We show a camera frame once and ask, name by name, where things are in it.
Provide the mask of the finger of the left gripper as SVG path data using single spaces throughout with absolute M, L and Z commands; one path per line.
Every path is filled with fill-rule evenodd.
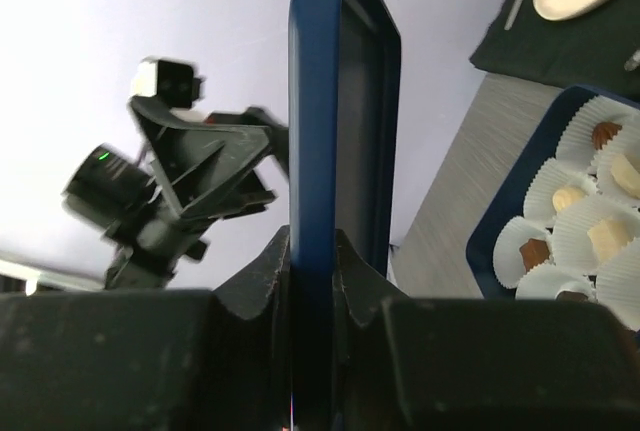
M 276 158 L 289 172 L 289 132 L 265 109 L 217 112 L 212 122 L 175 116 L 158 97 L 135 96 L 129 108 L 154 155 L 161 195 L 179 221 L 231 219 L 275 200 L 255 168 Z

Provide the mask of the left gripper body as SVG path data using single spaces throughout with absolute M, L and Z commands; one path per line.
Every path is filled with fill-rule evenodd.
M 102 144 L 74 172 L 64 191 L 65 208 L 103 231 L 116 244 L 105 271 L 104 287 L 164 288 L 175 276 L 178 260 L 199 262 L 208 244 L 197 233 L 162 235 L 149 250 L 139 236 L 150 224 L 162 226 L 162 196 L 155 178 L 138 164 Z

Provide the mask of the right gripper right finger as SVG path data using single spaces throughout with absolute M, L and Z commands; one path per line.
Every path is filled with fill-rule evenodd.
M 639 356 L 606 308 L 411 298 L 336 235 L 346 430 L 635 430 Z

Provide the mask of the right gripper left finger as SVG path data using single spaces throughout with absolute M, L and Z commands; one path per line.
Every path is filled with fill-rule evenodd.
M 289 230 L 215 290 L 1 298 L 5 430 L 278 430 Z

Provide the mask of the dark blue box lid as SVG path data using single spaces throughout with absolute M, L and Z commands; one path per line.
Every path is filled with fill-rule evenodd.
M 334 421 L 337 236 L 387 272 L 402 45 L 384 0 L 290 0 L 293 418 Z

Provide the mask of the brown rectangular chocolate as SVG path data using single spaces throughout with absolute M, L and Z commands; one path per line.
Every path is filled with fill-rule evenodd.
M 547 242 L 540 239 L 531 238 L 525 242 L 519 252 L 523 261 L 525 272 L 528 273 L 533 268 L 544 264 L 550 260 L 551 252 Z

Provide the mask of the white round chocolate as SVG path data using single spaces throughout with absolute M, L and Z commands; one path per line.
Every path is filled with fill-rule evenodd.
M 564 186 L 557 189 L 551 198 L 556 213 L 560 213 L 569 206 L 586 197 L 586 193 L 579 187 Z

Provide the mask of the white oval chocolate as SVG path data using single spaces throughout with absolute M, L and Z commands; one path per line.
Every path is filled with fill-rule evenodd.
M 619 153 L 611 162 L 611 176 L 615 183 L 629 196 L 640 197 L 639 158 L 634 155 Z

